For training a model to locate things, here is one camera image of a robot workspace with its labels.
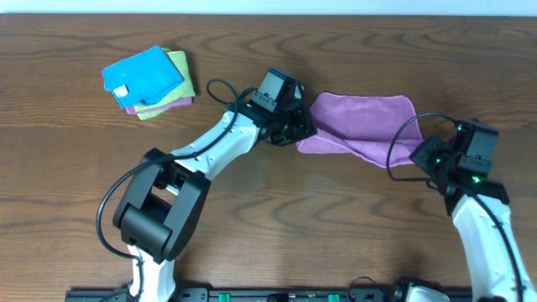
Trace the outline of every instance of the purple cloth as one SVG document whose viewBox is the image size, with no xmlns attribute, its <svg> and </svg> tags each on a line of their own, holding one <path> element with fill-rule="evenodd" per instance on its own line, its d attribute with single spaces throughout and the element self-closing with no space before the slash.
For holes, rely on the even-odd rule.
<svg viewBox="0 0 537 302">
<path fill-rule="evenodd" d="M 130 107 L 127 107 L 127 113 L 128 114 L 139 114 L 139 113 L 148 113 L 148 112 L 156 112 L 158 110 L 166 110 L 166 109 L 170 109 L 170 108 L 173 108 L 173 107 L 181 107 L 181 106 L 189 106 L 189 105 L 192 105 L 192 103 L 194 102 L 194 97 L 181 97 L 171 103 L 168 103 L 166 105 L 163 105 L 163 106 L 160 106 L 160 107 L 155 107 L 155 108 L 151 108 L 151 109 L 145 109 L 145 110 L 141 110 L 141 111 L 135 111 L 134 110 L 134 106 L 130 106 Z"/>
<path fill-rule="evenodd" d="M 311 106 L 317 134 L 297 143 L 303 154 L 355 154 L 386 168 L 389 145 L 399 128 L 415 116 L 406 96 L 338 96 L 321 93 Z M 423 142 L 418 121 L 401 133 L 390 167 L 412 164 L 410 154 Z"/>
</svg>

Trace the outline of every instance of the green cloth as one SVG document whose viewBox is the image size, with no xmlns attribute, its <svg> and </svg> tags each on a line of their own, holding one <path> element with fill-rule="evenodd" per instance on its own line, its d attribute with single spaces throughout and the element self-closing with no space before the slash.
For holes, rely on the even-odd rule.
<svg viewBox="0 0 537 302">
<path fill-rule="evenodd" d="M 195 96 L 194 93 L 194 87 L 192 86 L 192 79 L 190 78 L 190 74 L 188 72 L 188 64 L 186 63 L 186 55 L 184 51 L 171 51 L 169 49 L 162 49 L 169 57 L 169 59 L 174 63 L 175 67 L 179 71 L 179 73 L 183 76 L 183 83 L 181 83 L 179 86 L 177 86 L 173 91 L 170 91 L 165 97 L 160 100 L 160 102 L 154 104 L 154 105 L 148 105 L 148 106 L 141 106 L 141 105 L 134 105 L 135 111 L 141 111 L 144 109 L 151 109 L 156 107 L 161 107 L 163 105 L 169 104 L 181 97 L 188 97 L 188 96 Z M 151 117 L 156 117 L 160 113 L 165 112 L 167 109 L 164 110 L 158 110 L 154 112 L 147 112 L 147 113 L 139 113 L 138 117 L 144 121 L 146 119 L 149 119 Z"/>
</svg>

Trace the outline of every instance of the table surface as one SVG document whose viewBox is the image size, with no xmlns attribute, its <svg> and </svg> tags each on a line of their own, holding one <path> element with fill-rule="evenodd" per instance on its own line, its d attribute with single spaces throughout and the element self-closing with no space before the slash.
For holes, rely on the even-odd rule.
<svg viewBox="0 0 537 302">
<path fill-rule="evenodd" d="M 330 91 L 408 96 L 418 113 L 479 117 L 500 129 L 492 177 L 537 279 L 537 19 L 3 15 L 0 28 L 0 300 L 59 301 L 71 287 L 116 287 L 128 260 L 106 251 L 95 214 L 110 185 L 153 147 L 180 148 L 212 127 L 219 77 L 258 86 L 270 66 Z M 101 70 L 152 45 L 186 52 L 191 107 L 148 121 L 122 111 Z M 420 122 L 447 137 L 445 122 Z M 420 174 L 414 166 L 395 169 Z M 105 210 L 108 240 L 126 250 Z M 214 180 L 178 257 L 179 281 L 215 287 L 345 287 L 358 275 L 469 285 L 460 238 L 424 184 L 389 180 L 350 154 L 260 144 Z"/>
</svg>

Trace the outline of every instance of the blue cloth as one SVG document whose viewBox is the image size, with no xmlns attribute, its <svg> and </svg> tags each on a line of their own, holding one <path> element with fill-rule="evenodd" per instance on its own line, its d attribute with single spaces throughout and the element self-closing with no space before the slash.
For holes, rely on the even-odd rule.
<svg viewBox="0 0 537 302">
<path fill-rule="evenodd" d="M 121 108 L 154 105 L 183 82 L 160 46 L 153 46 L 102 70 L 104 89 L 111 91 Z"/>
</svg>

